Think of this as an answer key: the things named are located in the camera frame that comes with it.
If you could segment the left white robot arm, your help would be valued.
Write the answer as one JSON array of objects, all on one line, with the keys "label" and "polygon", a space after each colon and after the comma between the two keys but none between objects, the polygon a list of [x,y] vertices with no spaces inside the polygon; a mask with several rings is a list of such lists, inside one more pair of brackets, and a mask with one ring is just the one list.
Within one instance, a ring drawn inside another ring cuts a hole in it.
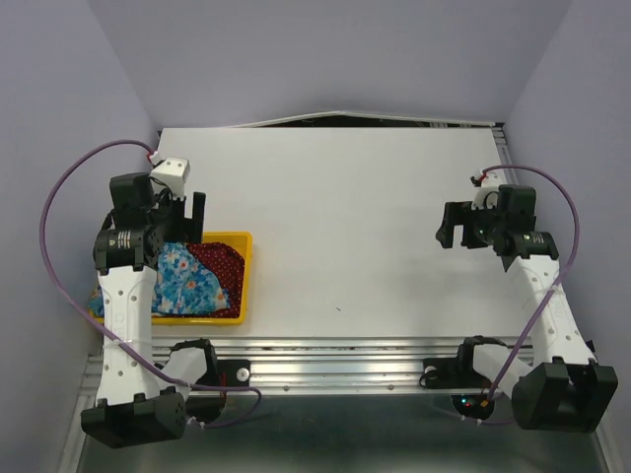
[{"label": "left white robot arm", "polygon": [[194,384],[212,386],[219,364],[207,339],[175,345],[167,363],[153,362],[152,299],[165,242],[201,240],[205,196],[193,195],[185,217],[184,171],[135,172],[109,183],[112,221],[94,259],[104,304],[101,382],[94,407],[81,414],[85,434],[110,448],[182,437],[185,402]]}]

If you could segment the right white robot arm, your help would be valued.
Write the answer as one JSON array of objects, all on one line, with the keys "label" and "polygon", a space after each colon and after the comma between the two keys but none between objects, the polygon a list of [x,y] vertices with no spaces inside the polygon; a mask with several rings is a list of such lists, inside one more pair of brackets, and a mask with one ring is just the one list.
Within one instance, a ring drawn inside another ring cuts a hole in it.
[{"label": "right white robot arm", "polygon": [[436,233],[442,248],[462,229],[466,249],[490,247],[517,290],[521,309],[534,321],[526,340],[533,360],[513,355],[493,337],[465,338],[451,359],[427,359],[419,379],[430,389],[472,389],[454,398],[465,418],[484,422],[494,393],[511,401],[524,430],[592,433],[618,386],[614,368],[603,366],[583,339],[558,277],[559,253],[552,235],[536,229],[536,192],[527,186],[483,186],[471,201],[448,202]]}]

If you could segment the blue floral skirt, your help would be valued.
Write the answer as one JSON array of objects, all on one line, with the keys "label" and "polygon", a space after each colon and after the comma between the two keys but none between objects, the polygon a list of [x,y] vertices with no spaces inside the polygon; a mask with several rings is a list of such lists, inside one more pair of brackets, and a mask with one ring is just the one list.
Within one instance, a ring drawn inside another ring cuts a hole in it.
[{"label": "blue floral skirt", "polygon": [[188,244],[168,242],[159,258],[151,311],[158,316],[206,316],[218,289],[215,277],[188,251]]}]

